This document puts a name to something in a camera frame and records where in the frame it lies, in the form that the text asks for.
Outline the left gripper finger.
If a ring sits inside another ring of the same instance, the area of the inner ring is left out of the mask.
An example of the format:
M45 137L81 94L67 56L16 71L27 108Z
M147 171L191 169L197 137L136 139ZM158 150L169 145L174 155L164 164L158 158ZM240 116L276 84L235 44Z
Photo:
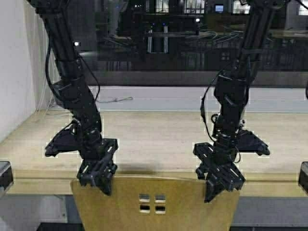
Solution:
M77 174L77 179L79 180L79 183L81 186L90 185L91 187L96 186L95 177L93 177L91 174Z
M107 196L112 194L112 181L107 178L98 178L96 186Z

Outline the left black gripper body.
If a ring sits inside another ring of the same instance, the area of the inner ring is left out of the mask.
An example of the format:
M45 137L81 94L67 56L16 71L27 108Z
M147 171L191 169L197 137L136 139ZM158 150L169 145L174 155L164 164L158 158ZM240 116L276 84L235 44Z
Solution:
M113 162L117 150L117 139L103 139L102 144L96 149L97 155L84 158L78 173L91 174L95 177L95 181L98 178L112 179L117 169L117 165Z

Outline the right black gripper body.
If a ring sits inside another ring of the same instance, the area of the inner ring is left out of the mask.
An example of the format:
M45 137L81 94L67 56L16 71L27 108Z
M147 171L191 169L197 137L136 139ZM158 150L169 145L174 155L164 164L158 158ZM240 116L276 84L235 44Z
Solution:
M226 190L230 181L242 181L245 178L234 164L234 158L210 143L196 143L193 154L200 160L200 165L195 170L198 179L220 182Z

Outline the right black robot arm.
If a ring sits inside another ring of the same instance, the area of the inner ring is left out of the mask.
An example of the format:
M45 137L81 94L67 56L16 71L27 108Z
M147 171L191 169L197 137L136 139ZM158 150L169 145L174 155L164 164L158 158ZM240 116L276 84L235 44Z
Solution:
M205 180L205 203L222 191L243 187L245 178L235 165L237 155L270 155L269 146L244 129L244 112L274 15L287 5L287 1L247 0L246 3L250 6L249 18L236 58L214 78L214 96L220 111L211 116L213 143L197 143L193 149L193 154L201 161L195 172L198 179Z

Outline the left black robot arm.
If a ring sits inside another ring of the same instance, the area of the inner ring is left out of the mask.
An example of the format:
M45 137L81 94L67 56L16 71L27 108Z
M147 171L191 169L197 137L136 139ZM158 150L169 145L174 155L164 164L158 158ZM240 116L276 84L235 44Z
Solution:
M96 100L85 80L82 58L74 47L68 26L67 0L30 0L48 35L45 75L56 103L70 111L72 121L45 148L46 157L77 151L82 163L77 173L80 185L89 184L104 194L112 193L117 170L113 156L116 139L102 137L102 121Z

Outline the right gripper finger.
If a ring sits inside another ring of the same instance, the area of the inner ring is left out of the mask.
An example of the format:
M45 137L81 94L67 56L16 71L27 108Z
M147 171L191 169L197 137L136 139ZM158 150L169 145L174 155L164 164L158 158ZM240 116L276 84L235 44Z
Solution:
M242 188L242 181L230 181L226 186L228 192L232 192L234 189L240 190Z
M211 202L218 194L225 190L225 187L213 180L207 180L205 183L205 203Z

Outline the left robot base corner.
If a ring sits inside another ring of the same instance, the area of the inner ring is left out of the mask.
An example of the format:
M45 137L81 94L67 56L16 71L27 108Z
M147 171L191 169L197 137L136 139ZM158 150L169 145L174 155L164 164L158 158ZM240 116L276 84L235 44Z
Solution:
M0 197L2 198L6 192L13 186L13 170L9 161L0 162Z

